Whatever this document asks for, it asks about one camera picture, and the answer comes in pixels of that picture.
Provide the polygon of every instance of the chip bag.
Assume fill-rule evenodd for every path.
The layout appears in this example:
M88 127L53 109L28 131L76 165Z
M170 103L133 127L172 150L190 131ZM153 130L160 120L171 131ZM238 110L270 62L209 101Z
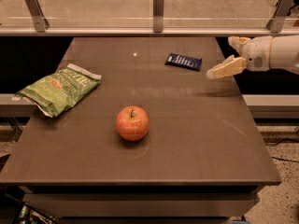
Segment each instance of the chip bag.
M37 104L45 116L53 118L74 107L100 80L100 75L71 63L18 91L13 100L27 98Z

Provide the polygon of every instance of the black cable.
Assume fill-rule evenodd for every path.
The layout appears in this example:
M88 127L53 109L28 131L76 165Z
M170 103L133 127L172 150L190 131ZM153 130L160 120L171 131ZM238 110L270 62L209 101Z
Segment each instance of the black cable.
M282 138L280 139L277 143L275 143L274 145L272 143L266 143L269 147L275 147L277 145L279 145L280 143L282 143L283 141L292 141L294 143L299 143L299 140L297 139L292 139L292 138Z
M297 162L299 163L299 161L293 161L293 160L287 160L287 159L282 159L282 158L278 158L278 157L271 157L272 159L278 160L278 161L289 161L289 162Z

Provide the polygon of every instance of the red apple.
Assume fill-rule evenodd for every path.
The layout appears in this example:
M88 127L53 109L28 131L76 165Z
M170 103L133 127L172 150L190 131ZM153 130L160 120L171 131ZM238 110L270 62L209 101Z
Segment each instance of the red apple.
M116 128L121 137L137 141L149 130L149 117L146 111L138 106L127 106L116 118Z

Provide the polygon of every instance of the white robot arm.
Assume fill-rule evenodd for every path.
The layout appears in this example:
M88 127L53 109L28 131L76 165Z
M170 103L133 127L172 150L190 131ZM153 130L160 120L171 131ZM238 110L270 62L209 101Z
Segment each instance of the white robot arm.
M299 75L299 35L262 36L253 39L231 36L228 42L240 57L232 55L209 69L206 73L208 78L231 77L245 69L284 69Z

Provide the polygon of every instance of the table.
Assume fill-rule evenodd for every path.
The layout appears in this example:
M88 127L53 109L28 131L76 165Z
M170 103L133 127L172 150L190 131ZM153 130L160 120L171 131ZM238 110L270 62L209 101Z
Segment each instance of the table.
M201 70L164 65L171 52L203 58ZM244 215L281 178L234 78L206 78L222 60L213 37L74 38L60 68L101 84L57 119L37 110L0 184L57 217ZM149 114L136 143L116 133L127 105Z

